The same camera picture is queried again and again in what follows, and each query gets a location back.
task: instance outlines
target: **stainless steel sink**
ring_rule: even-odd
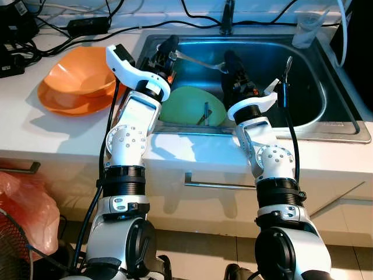
[[[145,57],[151,57],[157,45],[166,38],[168,36],[149,36],[138,65]],[[281,77],[287,57],[292,55],[293,66],[288,78],[291,85],[290,114],[298,138],[370,142],[371,136],[364,122],[316,40],[309,49],[298,50],[291,46],[292,37],[289,35],[179,38],[179,51],[209,64],[222,62],[225,51],[235,51],[259,90]],[[195,86],[223,101],[219,71],[183,60],[177,61],[175,70],[177,75],[171,89]],[[285,119],[276,104],[265,116],[275,128],[278,138],[290,138]],[[234,134],[234,127],[234,122],[228,119],[218,127],[181,125],[158,120],[154,133],[231,135]]]

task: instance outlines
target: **faucet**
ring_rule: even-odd
[[[235,0],[227,0],[224,6],[223,19],[221,20],[220,34],[232,34],[232,22]]]

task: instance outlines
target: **power adapter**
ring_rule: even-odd
[[[74,19],[70,20],[66,27],[69,35],[83,36],[83,35],[98,35],[106,34],[110,28],[109,20],[106,16],[90,17],[88,19]]]

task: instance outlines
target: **green plate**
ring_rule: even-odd
[[[205,102],[209,103],[209,125],[217,126],[226,118],[222,102],[211,93],[192,86],[182,86],[171,92],[163,103],[159,119],[170,123],[197,124],[205,113]]]

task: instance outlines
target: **fan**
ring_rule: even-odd
[[[0,279],[31,280],[33,261],[22,228],[0,209]]]

